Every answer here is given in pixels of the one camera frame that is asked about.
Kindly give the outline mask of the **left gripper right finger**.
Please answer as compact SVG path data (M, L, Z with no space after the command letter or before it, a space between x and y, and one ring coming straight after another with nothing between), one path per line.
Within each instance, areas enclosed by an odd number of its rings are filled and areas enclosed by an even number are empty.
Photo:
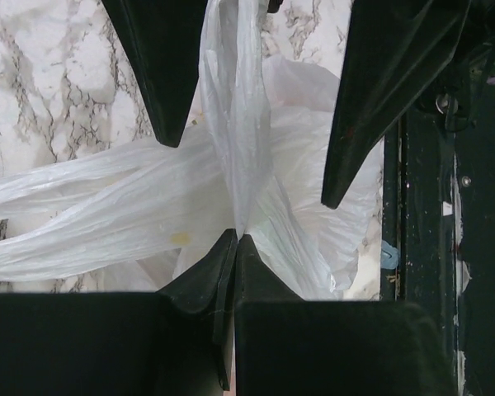
M236 275L238 394L455 394L436 328L415 304L301 299L250 236Z

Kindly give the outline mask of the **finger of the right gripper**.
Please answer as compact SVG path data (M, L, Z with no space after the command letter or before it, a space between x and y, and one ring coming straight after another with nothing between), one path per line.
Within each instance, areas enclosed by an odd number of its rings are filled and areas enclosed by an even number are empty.
M182 139L198 81L205 0L104 0L156 140Z
M342 202L368 153L452 60L468 1L355 1L321 201Z

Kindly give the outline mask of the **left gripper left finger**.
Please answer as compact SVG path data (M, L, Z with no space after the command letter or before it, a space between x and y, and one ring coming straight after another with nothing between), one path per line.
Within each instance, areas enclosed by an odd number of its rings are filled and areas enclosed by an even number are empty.
M230 386L228 229L156 292L0 294L0 395L220 395Z

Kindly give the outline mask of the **white plastic bag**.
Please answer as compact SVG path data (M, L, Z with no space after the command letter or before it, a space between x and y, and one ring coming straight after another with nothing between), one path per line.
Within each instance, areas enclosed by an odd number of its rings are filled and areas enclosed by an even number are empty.
M103 270L107 290L156 290L225 229L306 299L372 299L383 148L335 210L320 201L338 78L262 53L265 1L213 1L200 46L202 111L177 148L152 137L0 178L0 220L51 218L0 241L0 281Z

